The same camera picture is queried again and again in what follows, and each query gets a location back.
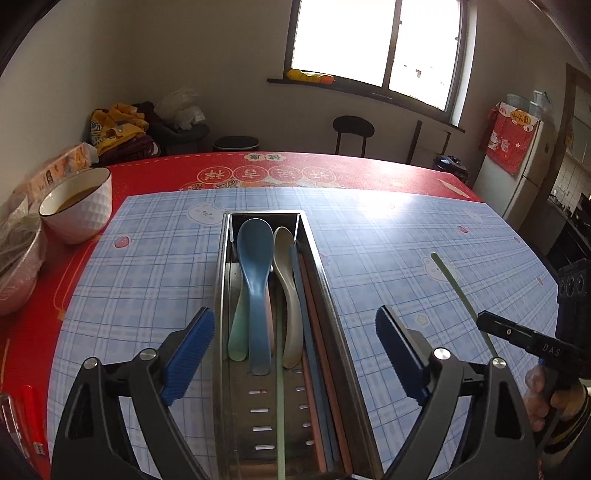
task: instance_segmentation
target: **white tile wall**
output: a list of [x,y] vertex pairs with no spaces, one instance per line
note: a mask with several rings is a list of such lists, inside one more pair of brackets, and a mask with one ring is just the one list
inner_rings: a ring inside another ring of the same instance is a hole
[[552,191],[556,190],[558,201],[574,212],[581,193],[587,197],[591,193],[591,176],[568,155],[565,155],[560,172]]

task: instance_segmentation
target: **yellow clothing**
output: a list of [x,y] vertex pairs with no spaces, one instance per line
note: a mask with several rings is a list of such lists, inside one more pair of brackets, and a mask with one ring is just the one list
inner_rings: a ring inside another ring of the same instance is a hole
[[94,111],[90,119],[90,140],[101,155],[132,138],[145,135],[147,129],[148,122],[136,107],[116,103],[108,112]]

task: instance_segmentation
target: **blue spoon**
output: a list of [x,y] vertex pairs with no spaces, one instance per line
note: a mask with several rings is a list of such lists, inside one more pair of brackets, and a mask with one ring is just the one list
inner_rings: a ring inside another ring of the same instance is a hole
[[267,375],[271,371],[265,289],[273,262],[273,241],[271,226],[259,218],[244,222],[236,240],[248,292],[248,359],[253,375]]

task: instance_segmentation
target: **blue plaid placemat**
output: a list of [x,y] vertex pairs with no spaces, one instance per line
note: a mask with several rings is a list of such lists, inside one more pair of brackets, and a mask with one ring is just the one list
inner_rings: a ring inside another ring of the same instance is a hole
[[[413,194],[345,189],[219,189],[129,197],[89,260],[66,313],[47,407],[50,450],[81,362],[130,360],[213,304],[220,223],[226,210],[305,210],[386,469],[418,407],[405,396],[375,334],[375,311],[391,305],[433,346],[487,362],[467,311],[432,263],[437,251],[477,311],[488,309],[546,334],[556,324],[556,283],[518,235],[487,205]],[[536,360],[494,339],[521,389]],[[193,453],[217,478],[211,358],[170,408]],[[131,402],[122,408],[142,470],[158,476]],[[468,402],[460,399],[432,474],[455,454]]]

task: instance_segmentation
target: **blue gripper pad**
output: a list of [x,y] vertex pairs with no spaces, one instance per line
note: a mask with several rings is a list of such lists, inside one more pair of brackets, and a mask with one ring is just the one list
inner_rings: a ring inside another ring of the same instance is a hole
[[169,407],[173,401],[183,398],[203,355],[212,342],[216,330],[216,318],[209,309],[205,310],[185,336],[174,355],[164,368],[164,387],[160,398]]
[[387,306],[381,307],[376,313],[375,331],[406,395],[423,405],[430,396],[430,373],[427,368],[430,351],[423,351],[423,342],[417,343],[417,338],[410,332],[420,334],[408,330]]

